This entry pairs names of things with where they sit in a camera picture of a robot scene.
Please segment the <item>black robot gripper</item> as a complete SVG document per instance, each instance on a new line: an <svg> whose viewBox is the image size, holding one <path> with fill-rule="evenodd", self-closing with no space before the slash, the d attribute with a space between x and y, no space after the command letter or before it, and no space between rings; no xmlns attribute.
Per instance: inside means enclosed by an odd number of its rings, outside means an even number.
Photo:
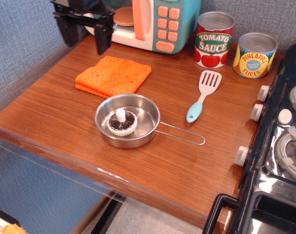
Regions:
<svg viewBox="0 0 296 234"><path fill-rule="evenodd" d="M112 34L116 29L113 8L101 0L52 0L51 3L59 30L69 47L78 43L78 25L94 27L99 55L111 47Z"/></svg>

